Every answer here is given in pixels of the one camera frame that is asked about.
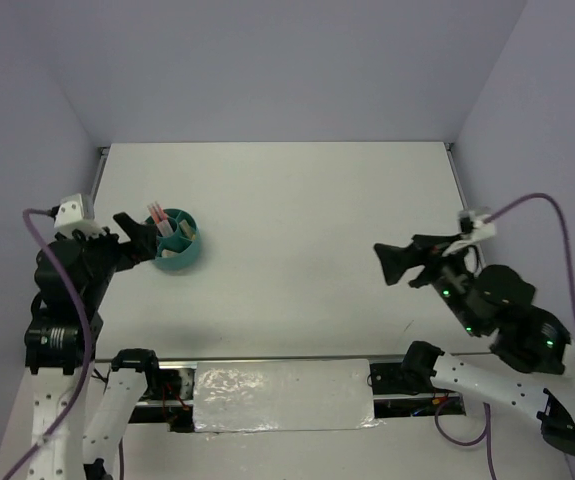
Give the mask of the red gel pen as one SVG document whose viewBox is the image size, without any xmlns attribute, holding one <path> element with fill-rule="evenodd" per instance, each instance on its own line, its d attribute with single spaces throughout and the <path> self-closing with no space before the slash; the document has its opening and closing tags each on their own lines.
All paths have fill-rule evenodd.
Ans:
<svg viewBox="0 0 575 480">
<path fill-rule="evenodd" d="M 148 205 L 148 211 L 160 235 L 163 237 L 171 236 L 173 234 L 173 228 L 171 227 L 168 216 L 162 207 L 157 202 L 154 202 Z"/>
</svg>

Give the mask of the pink correction tape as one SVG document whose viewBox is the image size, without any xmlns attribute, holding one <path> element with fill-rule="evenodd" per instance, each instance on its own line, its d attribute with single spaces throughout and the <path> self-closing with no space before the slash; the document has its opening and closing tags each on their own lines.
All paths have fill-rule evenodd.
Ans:
<svg viewBox="0 0 575 480">
<path fill-rule="evenodd" d="M 173 258 L 173 257 L 176 257 L 178 255 L 179 255 L 178 252 L 175 252 L 175 251 L 172 251 L 169 249 L 163 249 L 160 253 L 161 258 Z"/>
</svg>

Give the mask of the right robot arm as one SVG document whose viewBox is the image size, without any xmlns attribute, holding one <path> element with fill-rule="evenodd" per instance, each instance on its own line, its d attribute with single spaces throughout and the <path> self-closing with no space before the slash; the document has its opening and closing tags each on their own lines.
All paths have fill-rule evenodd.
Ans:
<svg viewBox="0 0 575 480">
<path fill-rule="evenodd" d="M 406 247 L 377 243 L 387 285 L 419 269 L 412 288 L 431 286 L 472 337 L 490 337 L 490 352 L 525 375 L 512 381 L 457 360 L 426 341 L 410 344 L 399 377 L 413 391 L 456 389 L 509 407 L 540 425 L 543 440 L 575 457 L 575 377 L 564 360 L 573 345 L 567 328 L 534 305 L 535 287 L 505 265 L 479 273 L 467 268 L 468 251 L 451 251 L 457 236 L 416 235 Z"/>
</svg>

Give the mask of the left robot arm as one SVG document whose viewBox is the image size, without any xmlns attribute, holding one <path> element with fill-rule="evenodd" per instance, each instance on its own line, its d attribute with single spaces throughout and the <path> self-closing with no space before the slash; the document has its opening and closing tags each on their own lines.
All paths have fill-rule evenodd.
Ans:
<svg viewBox="0 0 575 480">
<path fill-rule="evenodd" d="M 19 462 L 27 466 L 30 479 L 121 479 L 123 436 L 134 407 L 162 389 L 155 352 L 125 349 L 114 357 L 92 417 L 86 415 L 86 395 L 103 326 L 100 304 L 109 283 L 116 273 L 153 259 L 156 234 L 153 226 L 126 213 L 113 217 L 128 237 L 125 242 L 90 220 L 65 233 L 64 210 L 55 207 L 46 214 L 59 232 L 46 242 L 31 221 L 36 213 L 23 213 L 39 252 L 38 293 L 24 336 L 33 388 L 32 445 Z"/>
</svg>

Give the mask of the grey beige eraser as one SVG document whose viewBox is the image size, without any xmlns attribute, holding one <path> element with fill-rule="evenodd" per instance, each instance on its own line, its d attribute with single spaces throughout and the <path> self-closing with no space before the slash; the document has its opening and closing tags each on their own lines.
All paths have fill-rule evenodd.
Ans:
<svg viewBox="0 0 575 480">
<path fill-rule="evenodd" d="M 195 230 L 192 226 L 186 221 L 182 220 L 178 223 L 179 229 L 182 231 L 183 235 L 189 239 L 193 239 L 196 236 Z"/>
</svg>

